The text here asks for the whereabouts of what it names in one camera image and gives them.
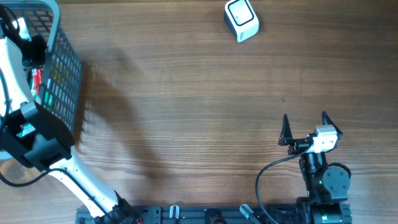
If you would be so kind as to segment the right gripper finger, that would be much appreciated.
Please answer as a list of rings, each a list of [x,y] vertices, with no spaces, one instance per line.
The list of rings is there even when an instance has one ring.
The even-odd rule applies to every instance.
[[[342,136],[343,132],[337,127],[337,125],[330,119],[330,117],[328,116],[326,111],[322,112],[322,123],[323,125],[332,125],[336,132],[337,132],[337,136]]]
[[[293,136],[290,128],[289,118],[287,114],[285,114],[283,116],[282,129],[280,132],[278,145],[287,146],[287,145],[292,145],[292,143],[293,143]]]

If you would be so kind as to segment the red slim stick packet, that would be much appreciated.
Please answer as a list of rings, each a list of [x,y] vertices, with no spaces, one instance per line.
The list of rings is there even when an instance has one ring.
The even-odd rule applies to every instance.
[[[43,70],[35,68],[32,70],[32,87],[31,92],[35,96],[40,93],[39,86],[42,83]]]

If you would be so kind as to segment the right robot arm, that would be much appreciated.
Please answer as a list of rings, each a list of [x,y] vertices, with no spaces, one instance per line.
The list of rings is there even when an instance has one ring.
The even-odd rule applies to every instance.
[[[305,138],[295,139],[288,116],[283,116],[280,146],[288,146],[288,155],[299,156],[299,167],[307,196],[299,197],[295,206],[298,223],[352,223],[351,210],[345,201],[351,181],[350,169],[338,162],[328,163],[326,154],[337,148],[343,133],[322,113],[322,124]]]

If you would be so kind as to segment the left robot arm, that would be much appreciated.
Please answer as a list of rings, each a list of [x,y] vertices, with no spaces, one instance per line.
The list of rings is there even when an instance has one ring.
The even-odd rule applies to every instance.
[[[85,204],[94,223],[141,223],[75,149],[82,78],[55,1],[1,3],[1,159],[59,180]]]

